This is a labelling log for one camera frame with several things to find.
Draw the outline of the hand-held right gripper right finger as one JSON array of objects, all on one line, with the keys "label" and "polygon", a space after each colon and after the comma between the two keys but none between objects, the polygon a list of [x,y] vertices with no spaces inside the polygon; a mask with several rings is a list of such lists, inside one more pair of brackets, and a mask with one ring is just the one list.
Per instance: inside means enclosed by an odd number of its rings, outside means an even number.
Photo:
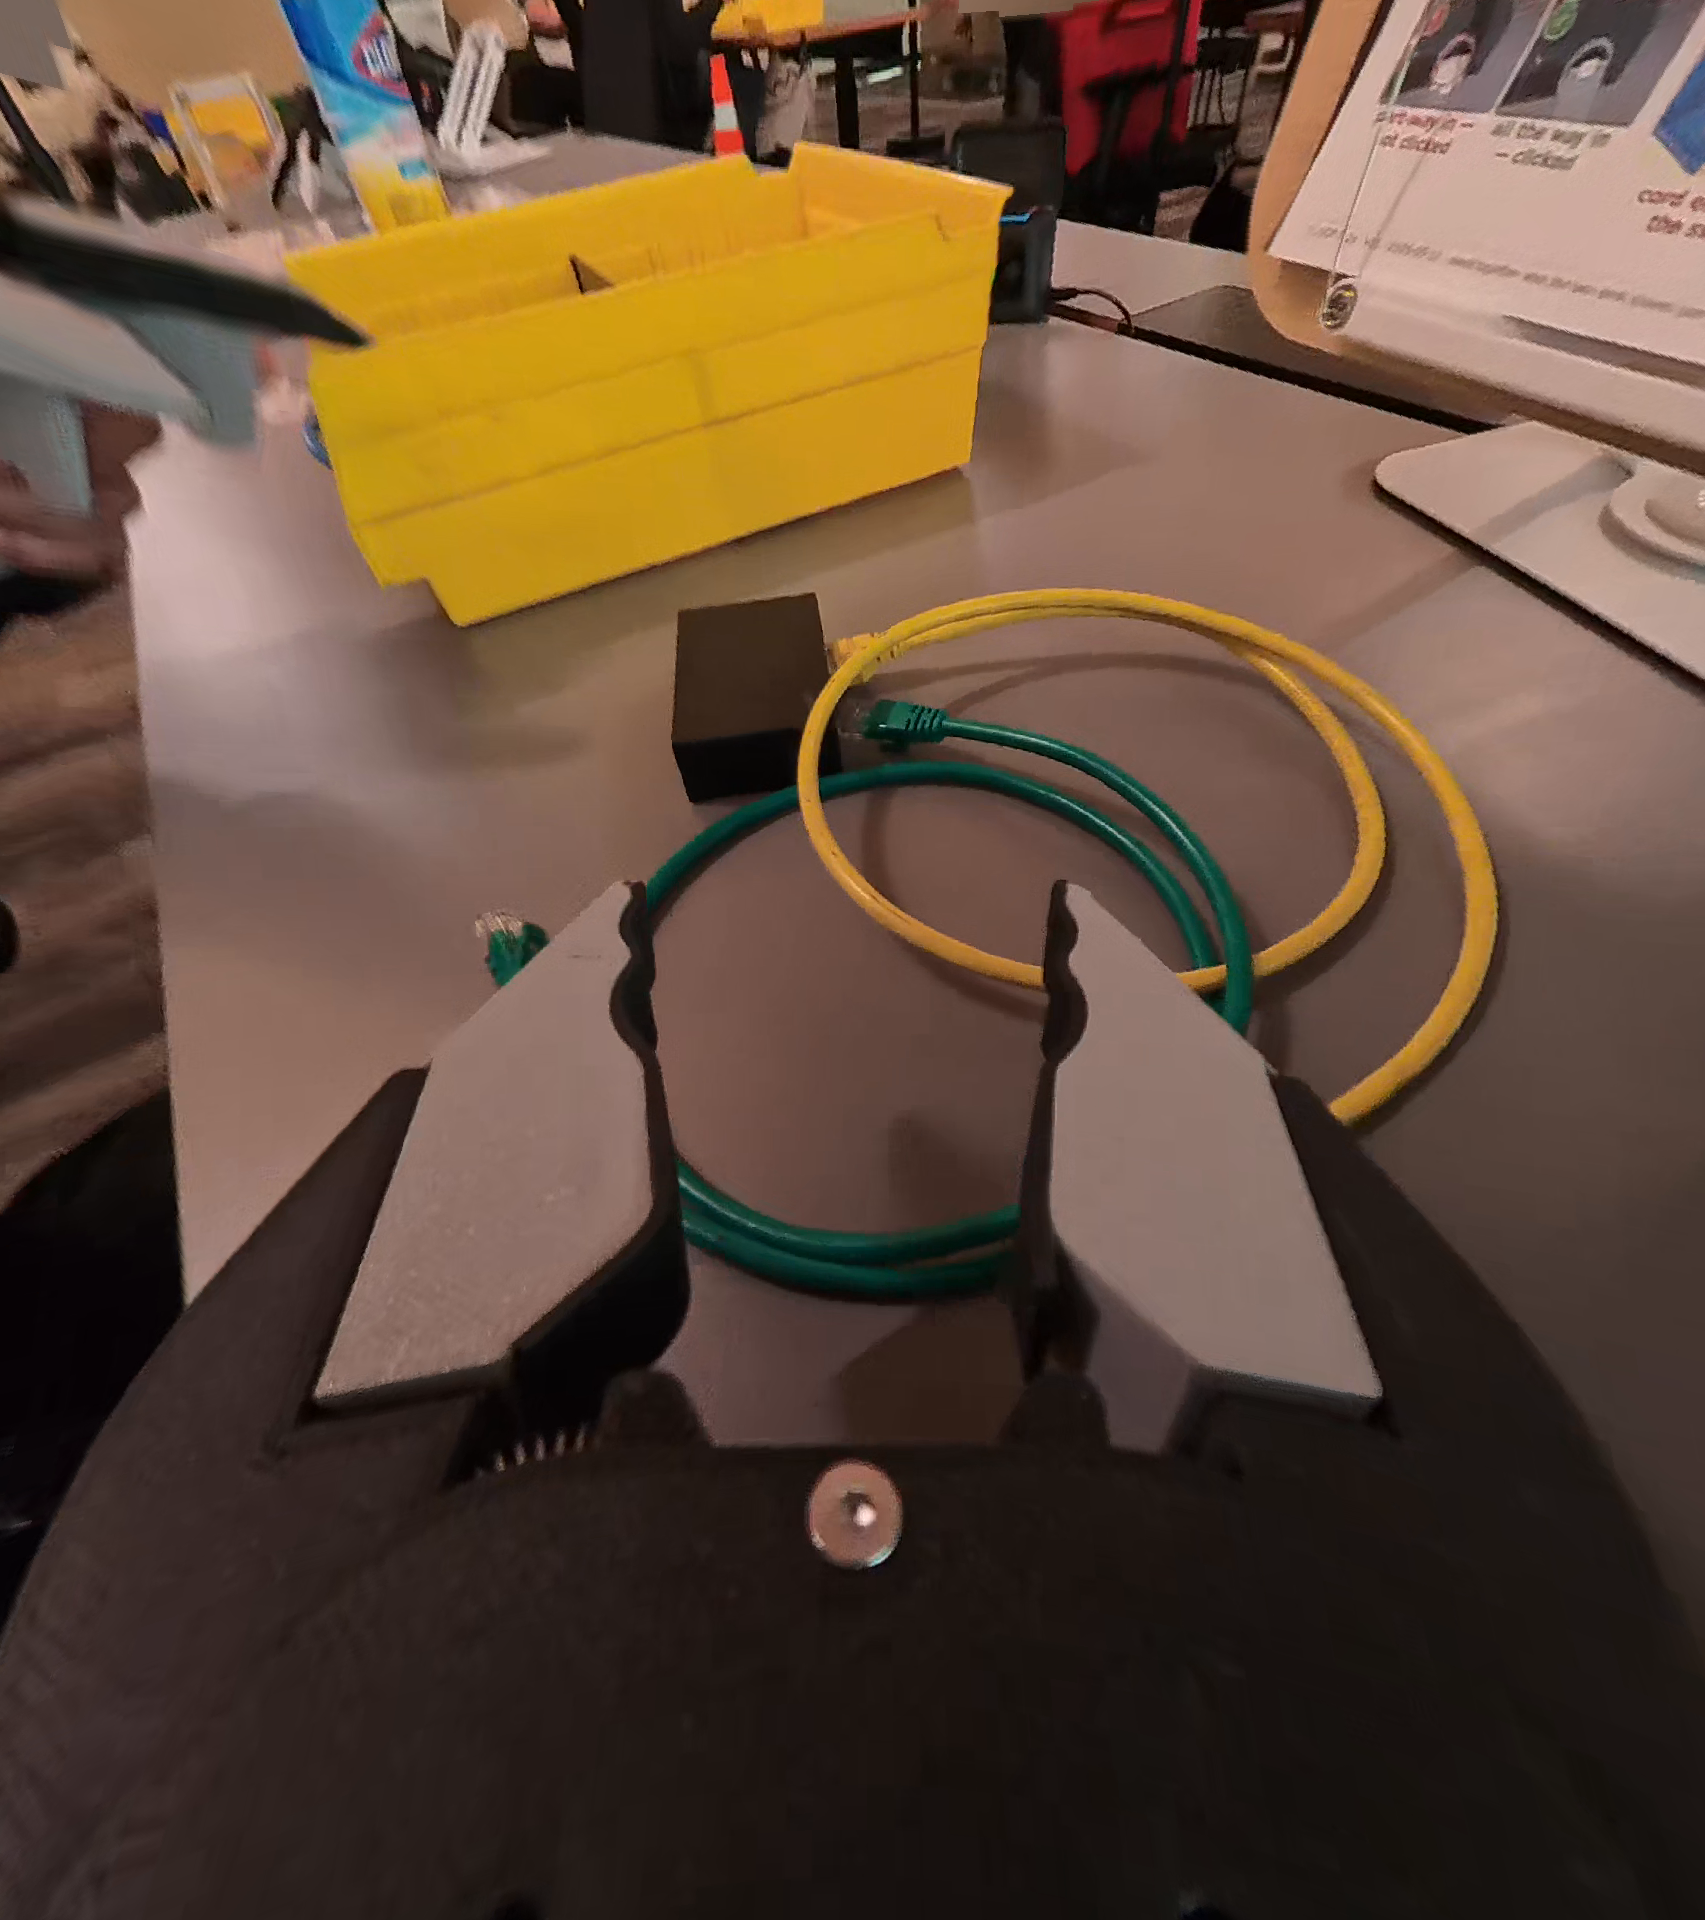
[{"label": "hand-held right gripper right finger", "polygon": [[1382,1381],[1254,1046],[1060,881],[1020,1169],[1016,1343],[1121,1453],[1248,1398],[1358,1424]]}]

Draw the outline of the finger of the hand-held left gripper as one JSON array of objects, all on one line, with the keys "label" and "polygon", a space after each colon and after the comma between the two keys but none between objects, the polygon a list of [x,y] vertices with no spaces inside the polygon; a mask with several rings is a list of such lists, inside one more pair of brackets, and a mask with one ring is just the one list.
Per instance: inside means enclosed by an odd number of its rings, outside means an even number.
[{"label": "finger of the hand-held left gripper", "polygon": [[133,222],[0,197],[0,381],[237,447],[268,341],[370,347],[282,274]]}]

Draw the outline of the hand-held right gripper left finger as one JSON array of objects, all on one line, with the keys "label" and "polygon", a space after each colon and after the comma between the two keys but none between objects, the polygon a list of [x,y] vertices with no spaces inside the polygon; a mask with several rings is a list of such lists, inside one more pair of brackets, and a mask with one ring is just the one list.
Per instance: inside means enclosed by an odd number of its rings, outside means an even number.
[{"label": "hand-held right gripper left finger", "polygon": [[313,1382],[598,1407],[691,1298],[642,885],[619,881],[431,1055]]}]

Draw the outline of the black network switch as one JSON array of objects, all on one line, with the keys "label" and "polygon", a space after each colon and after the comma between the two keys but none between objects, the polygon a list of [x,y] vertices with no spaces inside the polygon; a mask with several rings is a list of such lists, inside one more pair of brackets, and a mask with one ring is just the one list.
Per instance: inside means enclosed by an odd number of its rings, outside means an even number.
[{"label": "black network switch", "polygon": [[691,805],[790,790],[832,674],[812,592],[683,608],[675,621],[673,762]]}]

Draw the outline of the person's left hand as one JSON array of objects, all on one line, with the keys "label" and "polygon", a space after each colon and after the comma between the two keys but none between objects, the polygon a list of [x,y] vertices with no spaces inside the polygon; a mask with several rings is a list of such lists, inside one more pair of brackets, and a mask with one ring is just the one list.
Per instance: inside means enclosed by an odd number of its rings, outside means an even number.
[{"label": "person's left hand", "polygon": [[157,422],[123,413],[85,416],[92,505],[44,505],[0,458],[0,568],[37,579],[108,581],[122,570],[126,523],[139,507],[132,466],[160,439]]}]

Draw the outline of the blue wipes pack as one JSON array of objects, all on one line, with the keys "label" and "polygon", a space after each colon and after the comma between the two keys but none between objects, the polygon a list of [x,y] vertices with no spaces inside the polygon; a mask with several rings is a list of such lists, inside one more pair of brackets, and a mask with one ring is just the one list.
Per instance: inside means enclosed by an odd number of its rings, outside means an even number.
[{"label": "blue wipes pack", "polygon": [[450,204],[379,3],[280,3],[318,117],[370,228],[438,225]]}]

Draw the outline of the yellow plastic bin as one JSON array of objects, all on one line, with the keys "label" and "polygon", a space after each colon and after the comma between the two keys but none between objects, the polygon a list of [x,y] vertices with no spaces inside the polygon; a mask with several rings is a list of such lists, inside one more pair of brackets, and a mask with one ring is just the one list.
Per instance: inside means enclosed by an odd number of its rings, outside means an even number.
[{"label": "yellow plastic bin", "polygon": [[359,559],[469,626],[962,468],[1006,204],[805,144],[289,254]]}]

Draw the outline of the white display stand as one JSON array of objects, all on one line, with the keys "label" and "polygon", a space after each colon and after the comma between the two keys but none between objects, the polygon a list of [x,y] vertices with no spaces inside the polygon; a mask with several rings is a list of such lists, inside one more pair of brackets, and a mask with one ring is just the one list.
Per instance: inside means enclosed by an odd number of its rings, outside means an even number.
[{"label": "white display stand", "polygon": [[1545,327],[1386,277],[1317,310],[1343,359],[1440,377],[1513,422],[1401,453],[1398,507],[1705,686],[1705,361]]}]

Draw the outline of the small black device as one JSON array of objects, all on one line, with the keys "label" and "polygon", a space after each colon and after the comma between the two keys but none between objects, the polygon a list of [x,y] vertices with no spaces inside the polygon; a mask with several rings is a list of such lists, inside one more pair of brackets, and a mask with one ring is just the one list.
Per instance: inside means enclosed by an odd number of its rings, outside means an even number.
[{"label": "small black device", "polygon": [[999,225],[988,322],[1044,324],[1054,302],[1057,209],[1012,207]]}]

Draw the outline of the red storage bin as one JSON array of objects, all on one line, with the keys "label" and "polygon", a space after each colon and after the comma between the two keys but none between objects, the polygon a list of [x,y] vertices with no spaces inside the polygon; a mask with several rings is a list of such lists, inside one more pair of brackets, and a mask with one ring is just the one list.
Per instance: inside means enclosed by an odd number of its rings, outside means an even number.
[{"label": "red storage bin", "polygon": [[1086,172],[1104,137],[1107,85],[1187,64],[1199,46],[1201,4],[1091,3],[1051,19],[1057,64],[1057,119],[1065,127],[1065,164]]}]

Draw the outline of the instruction sheet on stand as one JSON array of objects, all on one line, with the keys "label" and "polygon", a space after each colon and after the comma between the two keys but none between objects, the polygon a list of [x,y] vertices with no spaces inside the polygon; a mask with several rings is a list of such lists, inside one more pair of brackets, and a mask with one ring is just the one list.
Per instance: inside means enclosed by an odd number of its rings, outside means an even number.
[{"label": "instruction sheet on stand", "polygon": [[1392,3],[1304,7],[1296,61],[1279,109],[1248,212],[1248,261],[1268,257],[1348,88],[1370,54]]}]

